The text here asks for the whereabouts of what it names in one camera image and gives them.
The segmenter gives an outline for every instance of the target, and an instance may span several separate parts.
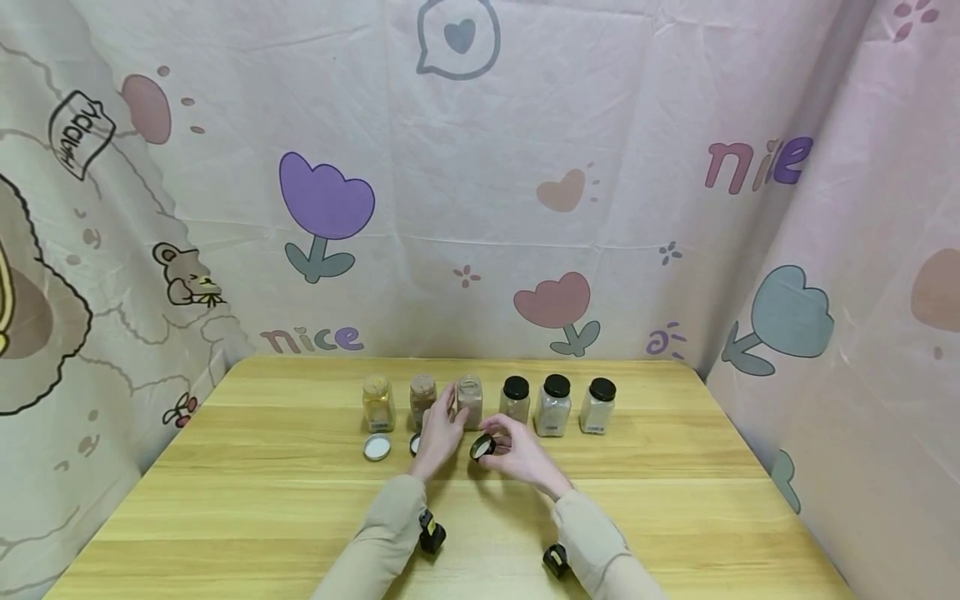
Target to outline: brown heart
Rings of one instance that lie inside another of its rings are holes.
[[[570,212],[584,195],[587,175],[580,169],[570,169],[560,181],[544,181],[537,186],[540,203],[557,212]]]

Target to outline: spice jar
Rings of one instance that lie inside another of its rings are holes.
[[[559,374],[547,375],[540,388],[534,412],[534,429],[542,438],[561,437],[570,416],[570,380]]]
[[[530,414],[530,384],[519,375],[511,375],[503,382],[500,393],[500,412],[526,424]]]
[[[464,429],[476,431],[483,420],[483,385],[480,377],[464,375],[457,381],[457,412],[469,409]]]
[[[386,375],[371,375],[364,380],[363,413],[371,433],[394,430],[396,425],[394,390]]]
[[[437,382],[428,374],[410,380],[410,412],[414,416],[414,431],[423,428],[423,413],[437,401]]]
[[[615,398],[616,386],[612,381],[604,377],[591,381],[580,409],[580,430],[599,435],[607,433]]]

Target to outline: cartoon bear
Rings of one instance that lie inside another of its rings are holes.
[[[176,306],[206,304],[213,308],[225,300],[220,286],[210,278],[210,270],[200,262],[199,250],[182,251],[173,244],[154,246],[154,260],[163,265],[167,280],[167,298]]]
[[[2,174],[0,215],[0,417],[9,417],[57,387],[64,364],[86,342],[92,315],[46,262],[27,201]]]

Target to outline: pink circle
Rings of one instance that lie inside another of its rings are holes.
[[[165,144],[170,139],[170,103],[154,80],[143,75],[130,75],[120,88],[120,96],[130,107],[133,128],[151,144]]]

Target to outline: cartoon mouse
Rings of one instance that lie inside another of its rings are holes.
[[[225,302],[220,286],[210,278],[210,270],[200,262],[199,250],[182,251],[172,244],[154,246],[154,260],[163,265],[167,280],[167,298],[172,304],[206,304],[212,308]]]

